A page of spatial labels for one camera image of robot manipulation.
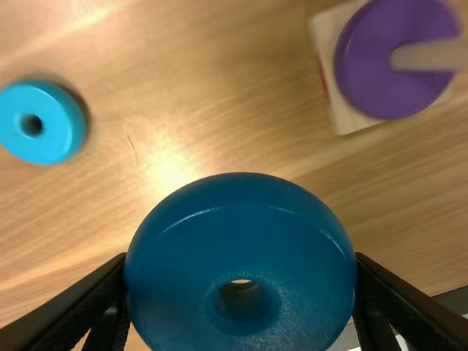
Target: light blue ring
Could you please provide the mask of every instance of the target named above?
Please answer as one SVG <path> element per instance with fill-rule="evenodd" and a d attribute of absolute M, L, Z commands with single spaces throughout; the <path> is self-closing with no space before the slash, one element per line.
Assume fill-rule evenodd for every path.
<path fill-rule="evenodd" d="M 21 126 L 27 116 L 42 122 L 35 135 L 28 135 Z M 55 165 L 75 155 L 85 137 L 83 111 L 60 86 L 29 80 L 13 83 L 0 93 L 0 143 L 16 157 L 36 165 Z"/>

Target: table surface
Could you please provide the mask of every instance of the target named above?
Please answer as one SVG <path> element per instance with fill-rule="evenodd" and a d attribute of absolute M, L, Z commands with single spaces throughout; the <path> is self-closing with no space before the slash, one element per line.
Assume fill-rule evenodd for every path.
<path fill-rule="evenodd" d="M 339 2 L 1 1 L 0 84 L 66 86 L 90 131 L 55 167 L 0 149 L 0 325 L 126 251 L 172 191 L 230 171 L 306 187 L 430 295 L 466 285 L 468 75 L 449 102 L 335 136 L 306 22 Z M 134 331 L 129 350 L 146 350 Z"/>

